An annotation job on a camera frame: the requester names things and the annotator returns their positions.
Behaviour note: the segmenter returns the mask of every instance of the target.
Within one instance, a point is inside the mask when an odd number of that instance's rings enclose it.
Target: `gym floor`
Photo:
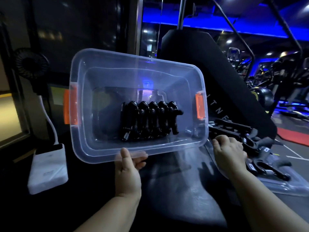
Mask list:
[[[309,123],[306,121],[283,116],[278,111],[274,112],[272,120],[277,127],[309,134]],[[276,139],[284,146],[274,145],[273,153],[287,158],[293,169],[309,182],[309,147],[282,140],[279,136]]]

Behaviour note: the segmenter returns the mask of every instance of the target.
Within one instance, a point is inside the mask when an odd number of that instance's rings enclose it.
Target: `forearm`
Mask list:
[[[248,171],[229,174],[253,231],[308,231],[309,226]]]
[[[75,232],[127,232],[133,223],[139,197],[114,197]]]

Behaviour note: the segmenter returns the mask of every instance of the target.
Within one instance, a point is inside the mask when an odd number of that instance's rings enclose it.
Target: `white cable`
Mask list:
[[[48,117],[48,114],[46,113],[46,110],[45,110],[45,107],[44,107],[44,104],[43,104],[43,99],[42,99],[42,96],[41,96],[41,95],[39,95],[39,100],[40,100],[40,104],[41,104],[41,107],[42,107],[42,109],[43,109],[44,115],[45,115],[45,117],[46,117],[48,123],[49,123],[50,126],[52,127],[52,131],[54,132],[54,136],[55,136],[55,143],[54,143],[54,145],[59,144],[59,143],[58,143],[58,135],[57,135],[55,126],[52,124],[52,121],[50,120],[50,118]]]

